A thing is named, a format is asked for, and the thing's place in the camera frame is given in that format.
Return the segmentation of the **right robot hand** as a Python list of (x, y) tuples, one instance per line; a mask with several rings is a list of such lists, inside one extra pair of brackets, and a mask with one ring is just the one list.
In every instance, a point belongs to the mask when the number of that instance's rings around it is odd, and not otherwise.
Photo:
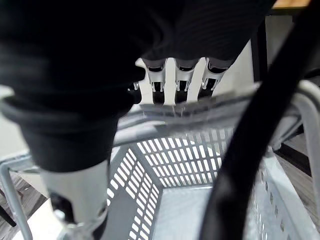
[(2, 113), (16, 123), (76, 240), (107, 225), (107, 171), (128, 89), (175, 58), (228, 68), (274, 5), (272, 0), (3, 0)]

